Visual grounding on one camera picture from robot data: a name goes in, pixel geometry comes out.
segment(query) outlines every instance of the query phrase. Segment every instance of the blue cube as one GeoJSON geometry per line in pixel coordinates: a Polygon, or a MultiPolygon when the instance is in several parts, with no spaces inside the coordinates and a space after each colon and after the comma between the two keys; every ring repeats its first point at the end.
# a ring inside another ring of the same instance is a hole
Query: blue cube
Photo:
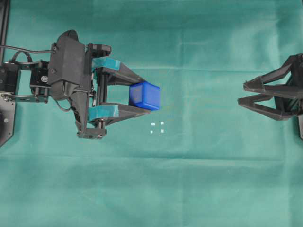
{"type": "Polygon", "coordinates": [[[129,86],[129,105],[148,110],[159,110],[160,88],[148,82],[129,86]]]}

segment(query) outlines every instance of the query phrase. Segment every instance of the cable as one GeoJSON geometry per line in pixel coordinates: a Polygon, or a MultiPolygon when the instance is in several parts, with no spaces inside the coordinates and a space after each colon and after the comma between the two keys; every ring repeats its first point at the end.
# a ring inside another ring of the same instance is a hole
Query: cable
{"type": "Polygon", "coordinates": [[[18,57],[18,55],[21,54],[21,53],[23,53],[23,54],[26,55],[27,61],[28,61],[28,62],[33,62],[32,57],[29,55],[29,53],[24,52],[24,51],[18,51],[18,52],[16,52],[16,53],[14,54],[14,56],[11,58],[11,61],[15,61],[16,58],[18,57]]]}
{"type": "Polygon", "coordinates": [[[57,103],[57,105],[59,106],[59,108],[60,108],[61,110],[65,111],[65,112],[68,112],[68,111],[71,110],[71,106],[70,106],[68,109],[65,109],[65,108],[63,108],[62,106],[60,106],[60,104],[58,103],[57,100],[55,100],[55,102],[57,103]]]}
{"type": "Polygon", "coordinates": [[[31,51],[31,50],[27,50],[27,49],[23,49],[23,48],[18,48],[18,47],[14,47],[14,46],[6,46],[6,45],[0,45],[0,48],[12,49],[15,51],[23,51],[23,52],[27,52],[27,53],[56,53],[56,51],[31,51]]]}

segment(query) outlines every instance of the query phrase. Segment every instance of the robotic arm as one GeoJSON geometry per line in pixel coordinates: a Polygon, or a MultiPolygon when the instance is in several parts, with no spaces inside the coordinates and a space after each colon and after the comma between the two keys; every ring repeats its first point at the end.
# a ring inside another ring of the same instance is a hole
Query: robotic arm
{"type": "Polygon", "coordinates": [[[258,95],[238,99],[240,106],[275,119],[277,121],[298,117],[300,137],[303,139],[303,54],[289,56],[281,68],[247,81],[244,90],[258,95]],[[283,79],[291,73],[286,84],[266,85],[283,79]],[[276,108],[256,104],[275,99],[276,108]]]}
{"type": "Polygon", "coordinates": [[[69,109],[59,107],[73,110],[78,137],[89,139],[103,138],[107,125],[160,108],[159,87],[146,82],[120,61],[109,58],[110,46],[80,43],[74,30],[64,32],[52,44],[51,51],[42,51],[51,53],[49,62],[32,62],[29,52],[37,52],[17,49],[21,51],[0,67],[0,146],[13,135],[17,102],[47,103],[49,96],[58,105],[58,101],[67,100],[69,109]],[[16,61],[20,53],[27,56],[28,62],[16,61]],[[31,95],[18,94],[21,70],[31,71],[31,95]],[[93,79],[97,80],[96,89],[93,79]],[[130,86],[129,105],[108,103],[109,85],[130,86]]]}

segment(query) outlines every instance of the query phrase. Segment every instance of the screw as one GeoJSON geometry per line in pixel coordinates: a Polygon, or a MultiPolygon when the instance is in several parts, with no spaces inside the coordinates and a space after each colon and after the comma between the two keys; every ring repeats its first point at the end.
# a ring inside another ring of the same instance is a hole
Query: screw
{"type": "Polygon", "coordinates": [[[42,81],[43,83],[46,83],[46,82],[48,81],[48,77],[47,77],[47,76],[42,76],[42,77],[41,77],[41,81],[42,81]]]}

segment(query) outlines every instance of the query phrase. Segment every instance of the green cloth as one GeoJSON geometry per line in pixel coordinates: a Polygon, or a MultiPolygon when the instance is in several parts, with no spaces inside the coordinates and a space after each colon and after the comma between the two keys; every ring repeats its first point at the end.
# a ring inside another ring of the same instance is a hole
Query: green cloth
{"type": "MultiPolygon", "coordinates": [[[[45,50],[75,29],[161,87],[162,108],[86,140],[51,98],[18,104],[0,148],[0,226],[302,226],[296,120],[237,105],[244,81],[303,52],[302,19],[301,0],[12,0],[7,45],[45,50]]],[[[108,101],[127,104],[128,87],[108,101]]]]}

